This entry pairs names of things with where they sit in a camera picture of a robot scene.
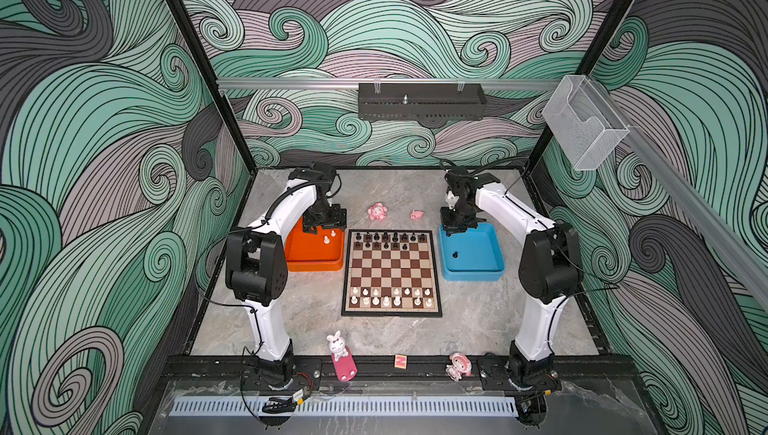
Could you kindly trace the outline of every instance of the wall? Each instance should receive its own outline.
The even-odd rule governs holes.
[[[768,0],[635,0],[594,75],[756,257],[766,242]],[[581,234],[589,294],[614,352],[631,355],[671,433],[763,433],[768,316],[620,145],[598,171],[557,143],[535,175]]]
[[[220,77],[560,78],[607,0],[185,0]],[[362,122],[356,92],[228,92],[259,165],[484,164],[524,155],[547,95],[490,93],[481,122]]]
[[[4,433],[135,432],[248,176],[164,0],[0,18]]]

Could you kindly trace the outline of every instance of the pink character figurine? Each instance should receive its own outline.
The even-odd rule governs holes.
[[[368,218],[381,221],[386,218],[386,207],[379,201],[368,209]]]
[[[472,375],[472,362],[462,353],[453,353],[451,356],[452,365],[446,365],[446,373],[451,380],[458,382],[462,379],[462,375]]]

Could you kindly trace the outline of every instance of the pink toy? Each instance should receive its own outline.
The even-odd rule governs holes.
[[[386,207],[381,202],[376,203],[368,209],[368,218],[381,221],[386,218]]]
[[[463,353],[453,353],[450,358],[452,365],[446,365],[446,373],[451,380],[458,382],[462,375],[472,375],[472,362]]]
[[[341,331],[328,335],[326,338],[332,353],[331,360],[333,360],[333,366],[336,369],[336,377],[342,382],[350,381],[357,374],[357,365],[352,358],[350,349],[346,347]]]

